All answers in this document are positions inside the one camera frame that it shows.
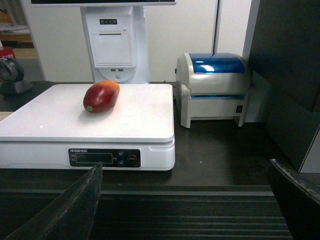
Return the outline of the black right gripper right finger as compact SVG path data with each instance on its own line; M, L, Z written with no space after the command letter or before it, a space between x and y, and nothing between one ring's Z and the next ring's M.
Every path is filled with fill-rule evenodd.
M267 180L295 240L320 238L320 187L301 173L271 159Z

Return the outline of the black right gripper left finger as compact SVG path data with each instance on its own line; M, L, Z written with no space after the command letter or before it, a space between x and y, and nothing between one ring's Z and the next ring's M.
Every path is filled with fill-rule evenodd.
M99 162L6 240L88 240L101 196Z

